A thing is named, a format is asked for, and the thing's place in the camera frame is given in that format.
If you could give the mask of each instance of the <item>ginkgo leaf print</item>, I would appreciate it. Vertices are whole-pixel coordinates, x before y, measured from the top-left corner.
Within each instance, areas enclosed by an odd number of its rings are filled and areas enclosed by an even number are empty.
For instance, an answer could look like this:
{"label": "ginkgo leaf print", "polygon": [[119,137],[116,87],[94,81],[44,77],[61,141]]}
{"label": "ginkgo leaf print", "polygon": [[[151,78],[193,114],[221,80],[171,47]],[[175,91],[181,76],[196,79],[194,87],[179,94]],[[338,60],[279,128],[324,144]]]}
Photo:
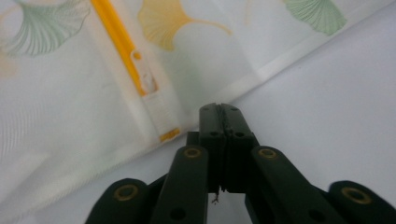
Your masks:
{"label": "ginkgo leaf print", "polygon": [[58,5],[15,2],[23,20],[20,30],[0,46],[8,55],[36,56],[54,51],[78,33],[90,13],[85,0],[67,0]]}
{"label": "ginkgo leaf print", "polygon": [[347,20],[331,0],[285,0],[286,8],[298,20],[326,35],[333,35]]}
{"label": "ginkgo leaf print", "polygon": [[163,49],[173,50],[173,39],[177,31],[190,22],[200,22],[219,27],[231,34],[225,26],[212,21],[196,20],[189,17],[179,0],[144,0],[137,16],[146,39]]}

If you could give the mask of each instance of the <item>white surface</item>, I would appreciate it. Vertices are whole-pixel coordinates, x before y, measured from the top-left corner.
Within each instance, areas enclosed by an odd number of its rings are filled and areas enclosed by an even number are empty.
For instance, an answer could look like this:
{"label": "white surface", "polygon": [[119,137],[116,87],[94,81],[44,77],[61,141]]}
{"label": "white surface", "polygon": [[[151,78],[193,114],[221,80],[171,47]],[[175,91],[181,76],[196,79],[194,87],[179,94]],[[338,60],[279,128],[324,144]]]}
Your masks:
{"label": "white surface", "polygon": [[[282,150],[327,190],[349,179],[396,206],[396,4],[340,34],[233,102],[262,145]],[[167,173],[185,137],[109,173],[24,224],[84,223],[96,200],[125,177]],[[207,223],[249,223],[240,195],[220,195]]]}

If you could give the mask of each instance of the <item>white fabric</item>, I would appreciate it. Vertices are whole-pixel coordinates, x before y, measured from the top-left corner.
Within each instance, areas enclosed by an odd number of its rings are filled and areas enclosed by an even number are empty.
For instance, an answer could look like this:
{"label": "white fabric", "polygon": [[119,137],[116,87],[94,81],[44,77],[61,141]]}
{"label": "white fabric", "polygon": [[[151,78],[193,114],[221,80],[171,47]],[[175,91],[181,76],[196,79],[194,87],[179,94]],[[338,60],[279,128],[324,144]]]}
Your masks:
{"label": "white fabric", "polygon": [[[235,99],[339,33],[314,31],[292,17],[282,1],[242,2],[181,1],[192,18],[215,21],[233,33],[187,24],[174,39],[175,50],[169,51],[142,34],[136,18],[141,1],[113,1],[131,38],[150,58],[183,133],[196,124],[201,105]],[[392,1],[333,2],[346,18],[346,29]],[[11,55],[3,43],[21,27],[18,3],[0,4],[0,223],[48,205],[160,144],[91,7],[89,14],[81,13],[81,29],[57,49],[28,55],[36,51],[24,45],[23,52]]]}

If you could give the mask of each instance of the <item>laundry bag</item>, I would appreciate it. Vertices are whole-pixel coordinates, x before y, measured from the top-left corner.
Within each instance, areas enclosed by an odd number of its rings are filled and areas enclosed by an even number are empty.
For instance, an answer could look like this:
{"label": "laundry bag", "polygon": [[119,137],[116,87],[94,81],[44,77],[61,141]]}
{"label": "laundry bag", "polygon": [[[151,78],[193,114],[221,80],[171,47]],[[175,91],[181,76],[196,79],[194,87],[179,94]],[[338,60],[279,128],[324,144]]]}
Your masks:
{"label": "laundry bag", "polygon": [[392,0],[2,0],[0,223],[181,136]]}

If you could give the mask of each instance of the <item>green ginkgo leaf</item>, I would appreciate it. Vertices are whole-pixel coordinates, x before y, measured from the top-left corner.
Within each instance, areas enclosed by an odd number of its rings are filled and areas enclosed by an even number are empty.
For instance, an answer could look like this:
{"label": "green ginkgo leaf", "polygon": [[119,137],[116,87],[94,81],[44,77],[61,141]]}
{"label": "green ginkgo leaf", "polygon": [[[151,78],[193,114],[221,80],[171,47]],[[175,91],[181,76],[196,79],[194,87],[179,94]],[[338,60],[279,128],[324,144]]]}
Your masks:
{"label": "green ginkgo leaf", "polygon": [[326,35],[333,35],[347,23],[331,0],[285,0],[286,8],[298,20]]}
{"label": "green ginkgo leaf", "polygon": [[1,46],[9,55],[49,53],[78,33],[90,7],[85,0],[68,0],[59,5],[35,5],[16,0],[23,20],[20,30]]}

